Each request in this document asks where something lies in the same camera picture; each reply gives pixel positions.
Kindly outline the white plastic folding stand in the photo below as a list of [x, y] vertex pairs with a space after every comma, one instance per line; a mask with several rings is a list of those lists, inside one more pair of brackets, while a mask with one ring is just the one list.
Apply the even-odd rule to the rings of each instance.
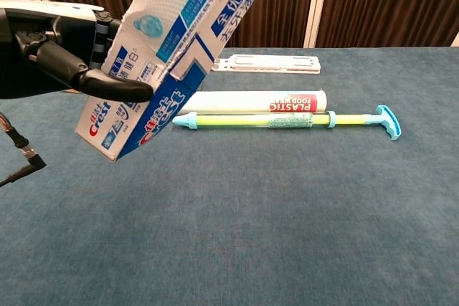
[[321, 64], [315, 56], [233, 54], [228, 58], [218, 58], [212, 66], [212, 71], [317, 75], [321, 72]]

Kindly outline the white plastic food wrap tube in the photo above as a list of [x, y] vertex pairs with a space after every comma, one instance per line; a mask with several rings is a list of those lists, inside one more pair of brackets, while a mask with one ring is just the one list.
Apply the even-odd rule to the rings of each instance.
[[318, 91], [200, 91], [178, 112], [225, 113], [322, 113], [327, 97]]

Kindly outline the blue yellow water pump toy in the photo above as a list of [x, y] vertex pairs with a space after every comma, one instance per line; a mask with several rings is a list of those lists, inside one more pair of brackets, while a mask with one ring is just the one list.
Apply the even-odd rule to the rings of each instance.
[[378, 105], [374, 114], [337, 114], [325, 113], [247, 113], [247, 114], [208, 114], [191, 112], [178, 115], [174, 125], [198, 130], [210, 127], [228, 128], [312, 128], [324, 126], [335, 128], [337, 125], [380, 125], [392, 140], [398, 140], [402, 129], [395, 114], [386, 105]]

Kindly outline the blue white toothpaste box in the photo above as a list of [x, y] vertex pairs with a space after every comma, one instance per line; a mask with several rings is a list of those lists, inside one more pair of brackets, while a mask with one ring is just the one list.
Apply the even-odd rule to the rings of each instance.
[[156, 137], [199, 89], [254, 0], [133, 0], [102, 69], [148, 102], [89, 97], [75, 132], [116, 161]]

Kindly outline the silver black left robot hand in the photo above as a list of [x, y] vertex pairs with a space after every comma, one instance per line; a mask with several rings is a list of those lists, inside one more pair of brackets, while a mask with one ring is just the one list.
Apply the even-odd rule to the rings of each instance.
[[0, 0], [0, 100], [76, 90], [146, 102], [153, 88], [101, 70], [121, 21], [101, 6]]

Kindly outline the blue felt table cover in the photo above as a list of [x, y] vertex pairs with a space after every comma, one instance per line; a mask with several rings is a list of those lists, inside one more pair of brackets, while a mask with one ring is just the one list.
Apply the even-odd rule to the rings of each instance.
[[0, 100], [47, 164], [0, 188], [0, 306], [459, 306], [459, 47], [313, 54], [202, 87], [387, 105], [401, 137], [170, 125], [112, 163], [84, 95]]

